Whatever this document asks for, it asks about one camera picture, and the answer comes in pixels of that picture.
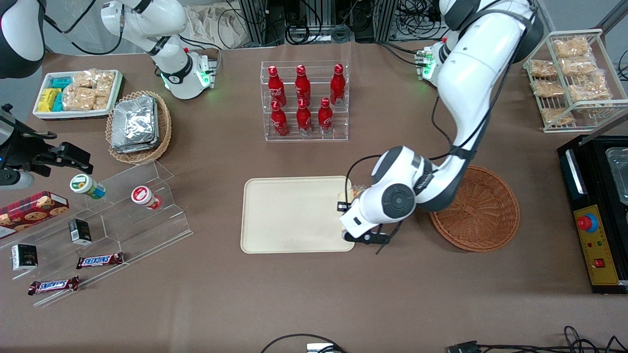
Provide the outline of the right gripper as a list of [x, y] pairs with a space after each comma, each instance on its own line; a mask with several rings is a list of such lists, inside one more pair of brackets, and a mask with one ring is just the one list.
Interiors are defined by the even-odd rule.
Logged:
[[[70, 167], [81, 170], [83, 174], [91, 174], [91, 154], [69, 142], [58, 147], [44, 143], [42, 152], [33, 159], [33, 165], [49, 165], [54, 167]], [[20, 190], [30, 188], [34, 184], [34, 176], [23, 170], [4, 169], [0, 171], [1, 190]]]

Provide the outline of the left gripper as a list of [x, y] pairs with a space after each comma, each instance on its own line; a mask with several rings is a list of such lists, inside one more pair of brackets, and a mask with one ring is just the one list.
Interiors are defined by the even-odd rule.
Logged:
[[[337, 201], [337, 211], [338, 212], [347, 212], [350, 206], [350, 201], [348, 199], [348, 194], [340, 193], [338, 195]], [[343, 239], [348, 243], [360, 243], [360, 244], [378, 244], [378, 245], [386, 245], [390, 243], [390, 235], [381, 232], [373, 232], [367, 231], [365, 234], [360, 235], [359, 237], [354, 237], [348, 231], [345, 231], [342, 235]]]

